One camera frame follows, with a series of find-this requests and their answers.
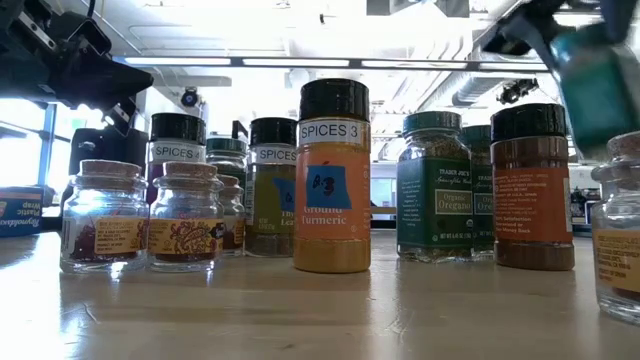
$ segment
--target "orange label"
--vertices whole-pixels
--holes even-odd
[[[298,155],[295,236],[368,239],[369,154],[320,148]]]
[[[153,254],[212,254],[222,243],[222,219],[151,219],[149,252]]]
[[[96,220],[95,253],[122,254],[144,249],[147,219],[104,218]]]
[[[496,237],[571,242],[567,168],[494,170]]]
[[[595,230],[593,244],[598,279],[640,293],[640,232]]]

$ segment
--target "ceiling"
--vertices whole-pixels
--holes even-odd
[[[88,0],[48,1],[58,11],[87,11]],[[496,18],[519,2],[97,0],[94,18],[111,38],[112,54],[119,56],[515,61],[488,57],[475,45]],[[595,19],[571,13],[559,21],[580,25]],[[535,54],[524,60],[539,61]],[[373,133],[381,136],[374,141],[375,150],[390,141],[382,136],[395,136],[402,118],[417,110],[449,109],[462,113],[468,125],[488,123],[502,108],[495,99],[505,80],[537,77],[541,90],[524,101],[558,100],[555,83],[542,73],[176,66],[146,70],[154,74],[156,88],[176,103],[185,86],[197,86],[210,108],[208,122],[229,124],[229,129],[234,119],[295,117],[299,89],[307,81],[358,80],[370,89]],[[454,104],[454,95],[469,82],[474,88],[465,93],[465,105]]]

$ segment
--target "plastic spice bottle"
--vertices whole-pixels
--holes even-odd
[[[251,155],[247,174],[247,236],[251,256],[293,255],[296,181],[296,126],[285,118],[251,122]]]
[[[207,164],[170,161],[154,180],[158,198],[151,205],[149,259],[152,270],[208,271],[224,233],[222,183]]]
[[[319,273],[371,264],[369,89],[346,79],[302,87],[293,264]]]
[[[218,168],[218,174],[238,178],[238,185],[246,189],[247,143],[232,138],[207,139],[207,164]]]
[[[404,119],[397,166],[398,255],[441,263],[471,259],[473,197],[460,115],[429,111]]]
[[[596,295],[602,311],[640,325],[640,132],[608,143],[595,168],[602,201],[591,208]]]
[[[147,156],[147,202],[158,195],[153,180],[162,176],[167,161],[204,163],[206,124],[186,114],[158,113],[151,117],[151,136]]]
[[[142,169],[133,164],[83,160],[71,177],[63,210],[60,267],[64,272],[118,272],[145,265],[149,205]]]
[[[460,134],[471,150],[473,191],[473,257],[493,260],[493,169],[491,168],[491,125],[468,126]]]
[[[243,190],[238,186],[239,180],[233,176],[218,175],[224,188],[220,191],[220,203],[224,208],[224,234],[218,250],[224,256],[242,255],[244,244],[245,214],[242,206]]]
[[[496,261],[532,270],[574,266],[564,108],[527,104],[491,119]]]

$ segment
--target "cork stopper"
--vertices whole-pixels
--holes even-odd
[[[140,175],[142,168],[138,165],[109,160],[82,160],[80,172],[82,176],[114,176],[135,178]]]
[[[237,177],[229,176],[229,175],[218,175],[218,180],[222,181],[225,187],[234,187],[237,186],[240,182]]]
[[[614,161],[640,159],[640,131],[612,138],[607,143],[607,152]]]
[[[216,177],[218,168],[213,165],[169,161],[164,163],[164,174],[171,177],[187,177],[191,179],[211,180]]]

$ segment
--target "fluorescent light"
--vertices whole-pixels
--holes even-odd
[[[539,71],[549,72],[549,69],[542,63],[505,63],[505,62],[483,62],[478,66],[480,70],[499,70],[499,71]]]
[[[224,66],[231,64],[231,59],[226,58],[205,58],[205,57],[125,57],[125,63],[129,65],[147,66]]]
[[[247,66],[348,67],[349,60],[333,59],[242,59]]]
[[[428,60],[364,60],[362,66],[371,68],[399,68],[399,69],[464,69],[467,63],[458,61],[428,61]]]

